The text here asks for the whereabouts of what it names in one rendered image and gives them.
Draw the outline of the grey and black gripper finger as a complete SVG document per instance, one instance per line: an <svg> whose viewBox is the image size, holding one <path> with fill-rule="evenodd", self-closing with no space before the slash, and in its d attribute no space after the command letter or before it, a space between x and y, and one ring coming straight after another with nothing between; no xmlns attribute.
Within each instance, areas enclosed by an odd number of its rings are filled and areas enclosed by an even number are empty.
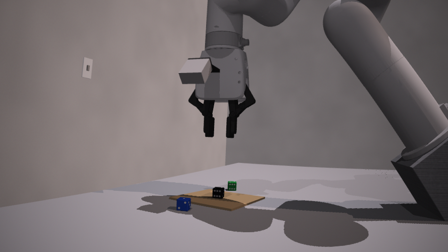
<svg viewBox="0 0 448 252"><path fill-rule="evenodd" d="M246 108L250 107L256 102L247 84L244 95L246 97L246 100L240 104L238 104L238 100L228 100L230 113L226 121L227 138L234 138L234 134L236 134L237 132L237 118Z"/></svg>
<svg viewBox="0 0 448 252"><path fill-rule="evenodd" d="M213 117L213 108L215 100L204 100L204 103L201 103L198 98L195 96L195 90L189 98L189 103L198 108L198 110L204 116L204 128L203 131L205 133L205 137L213 137L214 136L214 124L215 119Z"/></svg>

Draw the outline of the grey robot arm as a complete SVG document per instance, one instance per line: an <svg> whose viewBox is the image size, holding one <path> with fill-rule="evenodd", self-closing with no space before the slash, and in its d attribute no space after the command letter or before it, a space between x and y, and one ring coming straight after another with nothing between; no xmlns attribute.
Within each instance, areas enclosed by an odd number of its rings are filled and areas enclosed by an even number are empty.
<svg viewBox="0 0 448 252"><path fill-rule="evenodd" d="M243 15L273 27L300 0L208 0L205 48L230 45L244 50ZM326 37L381 109L405 148L404 160L430 151L448 138L448 103L436 102L380 22L391 0L336 0L326 10ZM182 84L205 84L219 73L210 57L189 58Z"/></svg>

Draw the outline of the blue die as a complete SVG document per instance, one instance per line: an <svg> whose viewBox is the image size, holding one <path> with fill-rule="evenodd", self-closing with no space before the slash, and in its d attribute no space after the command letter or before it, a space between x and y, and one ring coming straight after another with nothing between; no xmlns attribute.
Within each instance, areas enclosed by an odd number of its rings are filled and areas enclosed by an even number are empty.
<svg viewBox="0 0 448 252"><path fill-rule="evenodd" d="M191 208L191 198L180 197L176 201L177 211L188 211Z"/></svg>

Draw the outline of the black die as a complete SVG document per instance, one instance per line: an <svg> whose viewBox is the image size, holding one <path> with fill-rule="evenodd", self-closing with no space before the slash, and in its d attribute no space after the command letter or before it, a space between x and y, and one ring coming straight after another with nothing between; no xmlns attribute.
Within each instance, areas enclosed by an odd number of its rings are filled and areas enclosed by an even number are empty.
<svg viewBox="0 0 448 252"><path fill-rule="evenodd" d="M222 199L224 197L224 187L214 187L212 197Z"/></svg>

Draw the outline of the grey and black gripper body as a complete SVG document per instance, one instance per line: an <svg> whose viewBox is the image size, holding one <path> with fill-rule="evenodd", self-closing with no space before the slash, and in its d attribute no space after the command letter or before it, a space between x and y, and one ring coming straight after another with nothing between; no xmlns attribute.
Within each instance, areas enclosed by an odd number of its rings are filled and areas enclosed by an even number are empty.
<svg viewBox="0 0 448 252"><path fill-rule="evenodd" d="M228 100L244 102L244 92L249 88L248 61L246 52L230 45L212 45L202 51L200 57L210 57L219 73L210 73L205 84L195 84L195 96L201 100ZM240 72L240 73L239 73Z"/></svg>

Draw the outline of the green die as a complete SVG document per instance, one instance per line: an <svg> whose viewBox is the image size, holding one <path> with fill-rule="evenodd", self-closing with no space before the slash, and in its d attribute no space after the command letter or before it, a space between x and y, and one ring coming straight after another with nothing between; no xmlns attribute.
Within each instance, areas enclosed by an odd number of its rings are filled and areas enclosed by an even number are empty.
<svg viewBox="0 0 448 252"><path fill-rule="evenodd" d="M236 186L236 181L228 181L228 191L236 191Z"/></svg>

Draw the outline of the tan flat mat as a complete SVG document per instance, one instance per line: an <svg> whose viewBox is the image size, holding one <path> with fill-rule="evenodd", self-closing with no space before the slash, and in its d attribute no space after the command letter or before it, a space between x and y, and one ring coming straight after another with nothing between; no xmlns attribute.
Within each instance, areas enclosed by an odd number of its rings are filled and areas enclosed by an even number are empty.
<svg viewBox="0 0 448 252"><path fill-rule="evenodd" d="M212 197L213 190L206 189L202 191L187 193L183 195L176 195L169 197L169 199L176 200L180 197L191 198L191 203L221 210L233 211L241 207L250 205L252 203L265 199L263 196L246 195L233 192L224 192L222 199Z"/></svg>

